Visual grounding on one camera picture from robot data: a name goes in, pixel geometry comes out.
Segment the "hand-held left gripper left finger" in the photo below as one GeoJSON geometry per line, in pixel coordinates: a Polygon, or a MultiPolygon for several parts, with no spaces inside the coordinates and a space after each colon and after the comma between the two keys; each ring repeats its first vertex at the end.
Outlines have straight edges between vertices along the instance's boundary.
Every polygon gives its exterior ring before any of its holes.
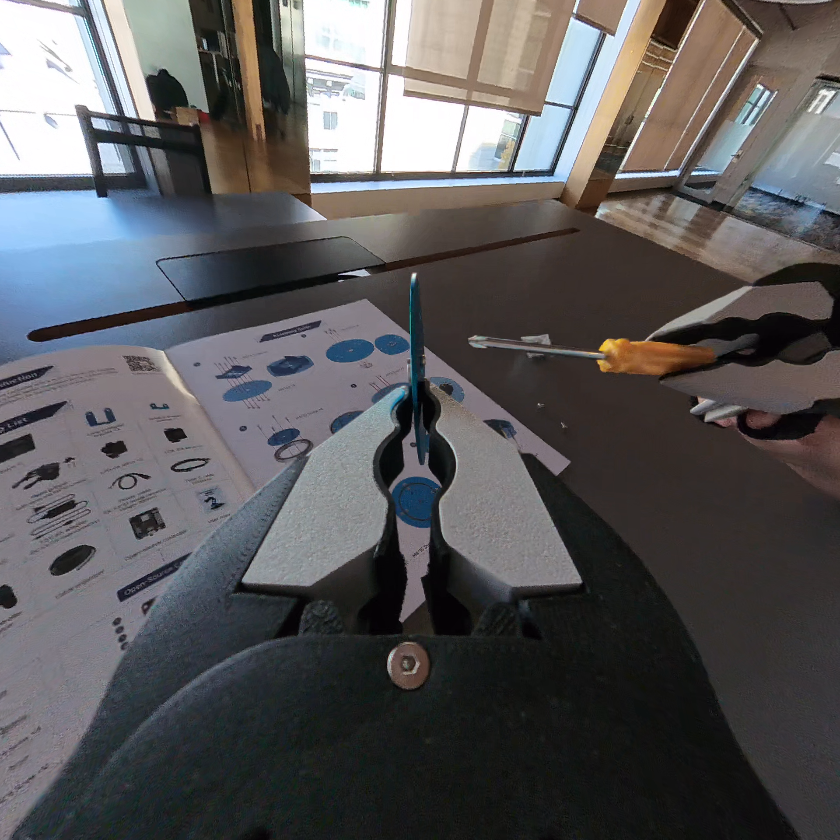
{"type": "Polygon", "coordinates": [[[409,387],[305,458],[245,572],[248,592],[331,601],[341,617],[399,617],[406,567],[388,484],[403,469],[409,387]]]}

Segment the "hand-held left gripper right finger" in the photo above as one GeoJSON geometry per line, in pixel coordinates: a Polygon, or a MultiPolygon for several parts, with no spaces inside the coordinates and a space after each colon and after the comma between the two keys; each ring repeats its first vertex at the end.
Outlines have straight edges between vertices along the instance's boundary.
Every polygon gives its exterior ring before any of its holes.
{"type": "Polygon", "coordinates": [[[526,460],[435,385],[425,386],[433,508],[423,589],[432,617],[478,617],[491,604],[580,590],[574,566],[526,460]]]}

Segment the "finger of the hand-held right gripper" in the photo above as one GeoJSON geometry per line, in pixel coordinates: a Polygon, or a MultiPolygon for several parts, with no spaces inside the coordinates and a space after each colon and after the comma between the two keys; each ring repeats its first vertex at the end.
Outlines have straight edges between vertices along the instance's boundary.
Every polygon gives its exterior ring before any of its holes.
{"type": "Polygon", "coordinates": [[[838,350],[827,352],[811,364],[772,360],[761,365],[746,365],[730,361],[663,376],[660,382],[710,403],[692,410],[706,421],[735,417],[748,410],[773,415],[839,417],[838,350]]]}
{"type": "Polygon", "coordinates": [[[758,355],[782,355],[821,334],[839,346],[838,269],[779,269],[691,310],[650,335],[652,341],[711,346],[755,336],[758,355]]]}

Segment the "yellow handled screwdriver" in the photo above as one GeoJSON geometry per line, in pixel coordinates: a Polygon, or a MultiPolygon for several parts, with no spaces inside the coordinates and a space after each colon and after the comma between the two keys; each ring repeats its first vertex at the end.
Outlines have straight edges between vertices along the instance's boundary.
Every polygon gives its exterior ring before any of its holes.
{"type": "Polygon", "coordinates": [[[497,339],[483,335],[468,338],[471,347],[481,350],[510,350],[544,356],[593,361],[601,372],[661,377],[693,371],[714,364],[713,349],[655,341],[608,339],[596,351],[578,350],[550,343],[497,339]]]}

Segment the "small blue round plate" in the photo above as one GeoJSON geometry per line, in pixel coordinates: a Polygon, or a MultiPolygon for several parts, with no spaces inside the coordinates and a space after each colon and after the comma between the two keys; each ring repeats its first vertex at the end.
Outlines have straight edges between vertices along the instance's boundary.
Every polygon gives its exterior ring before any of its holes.
{"type": "Polygon", "coordinates": [[[418,462],[426,464],[429,452],[428,426],[434,414],[426,376],[424,319],[422,295],[417,273],[410,279],[409,290],[409,359],[407,364],[411,401],[413,408],[413,430],[418,462]]]}

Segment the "grey desk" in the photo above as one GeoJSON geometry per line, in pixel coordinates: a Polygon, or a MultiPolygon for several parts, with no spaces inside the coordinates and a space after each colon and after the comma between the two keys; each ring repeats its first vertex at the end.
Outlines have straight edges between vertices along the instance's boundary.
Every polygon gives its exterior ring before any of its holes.
{"type": "Polygon", "coordinates": [[[162,197],[117,191],[2,194],[2,342],[151,319],[184,300],[160,259],[344,236],[384,270],[558,238],[583,215],[548,200],[326,220],[290,194],[162,197]]]}
{"type": "Polygon", "coordinates": [[[739,281],[602,220],[525,245],[151,319],[3,343],[2,361],[87,344],[166,349],[367,298],[407,326],[417,269],[427,347],[570,458],[565,482],[645,561],[698,645],[723,710],[802,838],[838,838],[838,504],[681,394],[583,362],[477,351],[468,336],[645,338],[739,281]],[[537,409],[534,396],[544,398],[537,409]],[[556,419],[570,427],[563,430],[556,419]]]}

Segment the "person's right hand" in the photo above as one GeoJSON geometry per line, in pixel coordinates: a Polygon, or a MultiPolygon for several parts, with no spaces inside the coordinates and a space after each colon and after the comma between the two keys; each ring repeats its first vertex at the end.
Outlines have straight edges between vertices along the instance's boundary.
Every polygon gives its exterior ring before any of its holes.
{"type": "Polygon", "coordinates": [[[822,493],[839,500],[839,420],[825,416],[812,434],[793,440],[757,439],[753,447],[789,467],[822,493]]]}

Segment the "printed instruction booklet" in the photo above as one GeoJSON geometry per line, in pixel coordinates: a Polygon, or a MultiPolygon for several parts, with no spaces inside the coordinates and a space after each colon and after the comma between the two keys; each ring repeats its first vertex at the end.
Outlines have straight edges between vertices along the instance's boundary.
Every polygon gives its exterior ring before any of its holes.
{"type": "Polygon", "coordinates": [[[167,351],[2,365],[2,838],[71,756],[186,555],[406,385],[409,345],[362,300],[167,351]]]}

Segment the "light wooden column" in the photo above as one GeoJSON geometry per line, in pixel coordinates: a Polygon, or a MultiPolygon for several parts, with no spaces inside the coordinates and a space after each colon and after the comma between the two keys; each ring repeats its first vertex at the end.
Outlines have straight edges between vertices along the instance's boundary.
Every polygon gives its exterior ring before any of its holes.
{"type": "Polygon", "coordinates": [[[568,207],[593,213],[609,189],[611,176],[597,179],[595,168],[664,5],[627,2],[616,35],[602,50],[575,120],[576,153],[561,196],[568,207]]]}

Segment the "window with roller blinds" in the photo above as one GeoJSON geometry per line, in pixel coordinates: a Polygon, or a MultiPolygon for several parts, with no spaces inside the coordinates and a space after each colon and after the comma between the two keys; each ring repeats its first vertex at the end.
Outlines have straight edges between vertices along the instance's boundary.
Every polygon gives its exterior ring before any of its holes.
{"type": "Polygon", "coordinates": [[[598,2],[306,2],[318,180],[552,175],[604,43],[598,2]]]}

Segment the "black backpack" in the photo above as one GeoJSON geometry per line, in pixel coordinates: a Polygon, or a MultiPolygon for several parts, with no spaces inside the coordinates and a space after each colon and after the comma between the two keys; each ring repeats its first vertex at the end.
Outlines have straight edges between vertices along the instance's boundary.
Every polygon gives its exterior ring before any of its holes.
{"type": "Polygon", "coordinates": [[[167,69],[161,68],[150,73],[144,81],[158,119],[163,119],[167,113],[172,114],[177,108],[190,106],[183,85],[167,69]]]}

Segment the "large glass window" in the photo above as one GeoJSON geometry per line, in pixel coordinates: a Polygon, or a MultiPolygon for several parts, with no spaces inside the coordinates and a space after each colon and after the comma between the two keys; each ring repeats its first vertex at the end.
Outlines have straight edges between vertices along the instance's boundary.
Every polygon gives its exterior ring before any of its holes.
{"type": "Polygon", "coordinates": [[[90,179],[76,106],[133,113],[104,3],[2,1],[2,181],[90,179]]]}

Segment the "black frame chair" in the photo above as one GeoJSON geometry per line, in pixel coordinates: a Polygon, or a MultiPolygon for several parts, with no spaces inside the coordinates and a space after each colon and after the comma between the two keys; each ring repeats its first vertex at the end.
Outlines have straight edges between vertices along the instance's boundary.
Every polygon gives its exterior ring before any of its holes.
{"type": "Polygon", "coordinates": [[[200,184],[199,194],[213,193],[203,136],[198,124],[158,122],[122,114],[94,112],[81,104],[76,105],[75,110],[91,163],[93,188],[97,197],[109,196],[108,179],[99,151],[99,146],[103,144],[159,151],[164,153],[165,162],[169,161],[169,154],[192,158],[196,165],[197,182],[200,184]]]}

